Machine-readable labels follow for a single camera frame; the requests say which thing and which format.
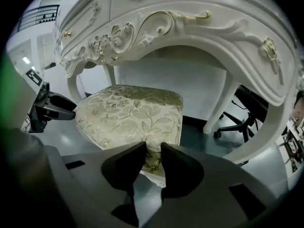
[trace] vanity table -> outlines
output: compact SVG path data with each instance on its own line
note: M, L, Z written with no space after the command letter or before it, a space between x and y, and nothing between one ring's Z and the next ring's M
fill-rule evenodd
M57 61L66 71L76 103L82 100L76 76L84 68L103 65L115 85L112 66L161 48L182 46L212 54L227 72L204 133L210 132L239 84L269 102L258 133L225 156L234 163L273 144L293 108L298 42L272 0L62 0L53 37Z

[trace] upholstered stool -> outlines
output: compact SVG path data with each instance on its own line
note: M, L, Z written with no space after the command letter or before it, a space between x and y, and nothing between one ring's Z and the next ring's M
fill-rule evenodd
M75 120L81 134L103 150L145 141L142 170L164 177L160 144L179 144L182 104L182 97L172 91L116 85L80 102Z

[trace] railing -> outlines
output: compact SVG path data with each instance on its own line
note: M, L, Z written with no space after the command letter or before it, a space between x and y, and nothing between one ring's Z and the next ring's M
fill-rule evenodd
M25 11L19 18L11 35L36 24L55 21L59 5L48 5Z

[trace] drawer knob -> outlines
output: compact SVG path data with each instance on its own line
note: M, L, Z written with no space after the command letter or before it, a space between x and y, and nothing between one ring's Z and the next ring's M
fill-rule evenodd
M67 30L63 32L63 39L66 39L67 37L70 37L72 34L71 32L68 32Z

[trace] chair wheel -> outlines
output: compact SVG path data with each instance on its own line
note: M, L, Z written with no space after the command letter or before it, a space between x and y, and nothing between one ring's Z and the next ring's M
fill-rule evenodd
M221 136L222 136L222 133L221 133L221 132L214 132L214 134L213 134L213 137L214 137L215 139L219 139Z

